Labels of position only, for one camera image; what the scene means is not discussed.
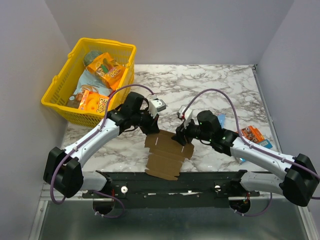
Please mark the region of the brown cardboard paper box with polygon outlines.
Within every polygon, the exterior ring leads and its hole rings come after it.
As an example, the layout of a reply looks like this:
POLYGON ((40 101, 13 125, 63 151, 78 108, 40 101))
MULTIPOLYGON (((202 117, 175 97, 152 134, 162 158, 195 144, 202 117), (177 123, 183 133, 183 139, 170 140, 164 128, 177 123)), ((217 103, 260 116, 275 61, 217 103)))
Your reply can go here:
POLYGON ((183 146, 172 139, 174 135, 161 130, 146 136, 144 146, 149 149, 149 155, 145 172, 148 175, 168 181, 178 180, 185 159, 193 156, 194 145, 183 146))

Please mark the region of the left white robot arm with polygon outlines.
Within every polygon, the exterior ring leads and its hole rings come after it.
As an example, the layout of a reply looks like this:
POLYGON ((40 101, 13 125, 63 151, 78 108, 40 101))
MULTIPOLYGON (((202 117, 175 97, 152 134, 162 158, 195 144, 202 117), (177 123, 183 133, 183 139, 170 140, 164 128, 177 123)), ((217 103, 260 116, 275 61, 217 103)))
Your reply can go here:
POLYGON ((129 129, 140 128, 145 135, 159 133, 159 112, 166 109, 163 100, 130 92, 124 103, 110 110, 105 119, 75 143, 60 149, 54 147, 48 154, 43 180, 50 189, 65 198, 79 191, 94 191, 104 198, 110 194, 109 179, 99 171, 83 171, 86 162, 106 143, 129 129))

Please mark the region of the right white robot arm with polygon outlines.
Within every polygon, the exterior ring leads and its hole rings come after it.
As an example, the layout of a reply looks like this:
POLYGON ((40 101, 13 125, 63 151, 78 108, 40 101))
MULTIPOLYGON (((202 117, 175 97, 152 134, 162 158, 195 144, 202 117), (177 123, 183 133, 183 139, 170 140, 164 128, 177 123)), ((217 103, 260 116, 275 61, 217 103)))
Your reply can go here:
POLYGON ((275 152, 246 140, 237 132, 222 128, 218 117, 210 110, 197 115, 198 123, 194 122, 192 111, 185 107, 179 109, 177 116, 182 124, 176 128, 172 139, 182 146, 197 139, 218 153, 245 159, 268 171, 244 172, 241 178, 230 183, 234 195, 241 196, 247 191, 276 193, 301 207, 306 207, 313 198, 320 177, 308 156, 275 152))

